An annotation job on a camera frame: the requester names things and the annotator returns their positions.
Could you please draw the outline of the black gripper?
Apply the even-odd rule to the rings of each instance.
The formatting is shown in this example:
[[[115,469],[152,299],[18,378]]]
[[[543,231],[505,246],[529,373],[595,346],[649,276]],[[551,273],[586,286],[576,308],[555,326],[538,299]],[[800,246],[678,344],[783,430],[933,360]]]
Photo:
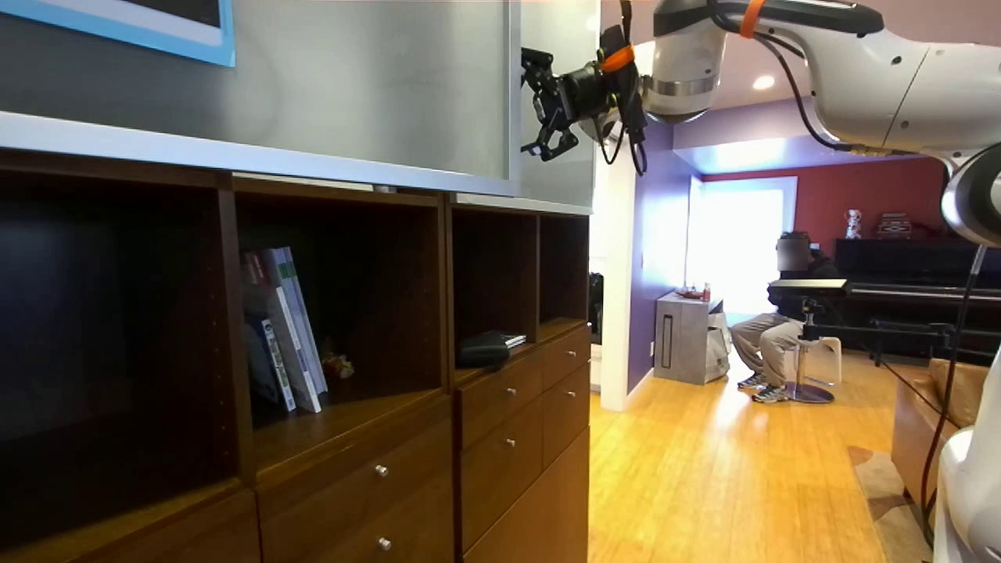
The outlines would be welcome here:
[[[637,94],[637,68],[633,45],[602,45],[598,60],[555,78],[555,55],[549,51],[527,45],[519,54],[524,74],[538,97],[549,100],[549,115],[538,135],[524,144],[524,152],[538,159],[557,159],[578,144],[571,130],[572,123],[616,113],[633,144],[645,141],[645,109]]]

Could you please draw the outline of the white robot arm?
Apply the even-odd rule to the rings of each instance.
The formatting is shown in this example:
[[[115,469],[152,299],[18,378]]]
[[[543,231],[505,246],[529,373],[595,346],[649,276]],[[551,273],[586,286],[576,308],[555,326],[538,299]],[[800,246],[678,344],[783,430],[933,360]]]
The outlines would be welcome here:
[[[729,35],[800,54],[813,123],[843,147],[941,159],[948,226],[980,246],[997,242],[1001,45],[910,39],[852,0],[662,0],[652,73],[634,65],[623,25],[566,74],[529,51],[524,80],[534,94],[538,136],[527,151],[540,159],[566,152],[578,123],[619,130],[640,151],[652,118],[694,118],[711,107]]]

